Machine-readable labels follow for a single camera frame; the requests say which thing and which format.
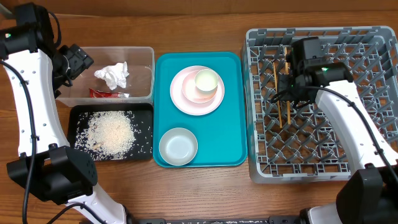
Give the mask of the wooden chopstick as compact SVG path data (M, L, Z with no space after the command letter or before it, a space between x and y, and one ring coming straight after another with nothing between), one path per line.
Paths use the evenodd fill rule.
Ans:
M284 55L285 55L285 74L289 76L289 63L287 62L287 47L284 47ZM291 125L290 101L286 101L286 106L287 106L287 124Z
M273 74L274 74L274 83L275 83L275 90L277 92L277 73L276 73L276 65L275 62L272 63L273 65ZM278 119L279 119L279 128L282 129L283 124L282 124L282 115L281 115L281 109L280 109L280 102L277 101L277 109L278 109Z

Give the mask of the red snack wrapper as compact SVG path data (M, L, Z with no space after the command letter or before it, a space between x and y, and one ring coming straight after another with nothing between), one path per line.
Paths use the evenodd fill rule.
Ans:
M105 92L99 91L94 89L89 89L90 91L90 98L128 98L128 93L121 93L121 92Z

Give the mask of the white tissue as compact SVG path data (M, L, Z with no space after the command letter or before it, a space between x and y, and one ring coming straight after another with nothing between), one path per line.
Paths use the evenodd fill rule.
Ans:
M129 76L127 62L104 67L95 71L94 76L104 80L110 90L115 90L117 87L126 88Z

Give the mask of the white paper cup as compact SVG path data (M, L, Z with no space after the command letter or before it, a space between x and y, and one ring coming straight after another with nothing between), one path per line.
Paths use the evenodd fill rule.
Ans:
M211 69L203 69L195 75L195 86L204 94L214 93L218 87L218 74Z

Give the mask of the small pink plate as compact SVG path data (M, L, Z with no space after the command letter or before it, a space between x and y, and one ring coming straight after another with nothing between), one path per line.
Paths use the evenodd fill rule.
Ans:
M211 94L204 94L199 92L195 86L195 75L197 74L197 72L190 73L185 77L185 79L183 80L182 92L184 97L191 102L206 103L214 98L217 89L214 93Z

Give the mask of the grey bowl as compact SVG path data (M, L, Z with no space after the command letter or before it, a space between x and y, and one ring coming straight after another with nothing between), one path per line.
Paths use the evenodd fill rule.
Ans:
M172 166L184 166L195 158L198 141L190 130L172 128L161 137L159 152L166 163Z

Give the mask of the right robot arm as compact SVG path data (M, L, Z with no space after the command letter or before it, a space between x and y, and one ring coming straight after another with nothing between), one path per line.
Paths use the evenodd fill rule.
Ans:
M333 203L306 208L296 223L397 223L397 152L366 111L349 68L328 62L320 40L295 41L271 102L293 101L322 110L348 158L351 177Z

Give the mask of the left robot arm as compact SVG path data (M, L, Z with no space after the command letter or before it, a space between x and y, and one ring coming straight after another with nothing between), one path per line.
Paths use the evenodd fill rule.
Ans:
M57 113L61 86L93 64L79 46L62 45L55 15L32 2L16 6L16 25L1 31L1 65L9 77L19 123L18 159L8 176L43 202L74 208L92 223L134 223L127 208L99 185L92 157L70 146Z

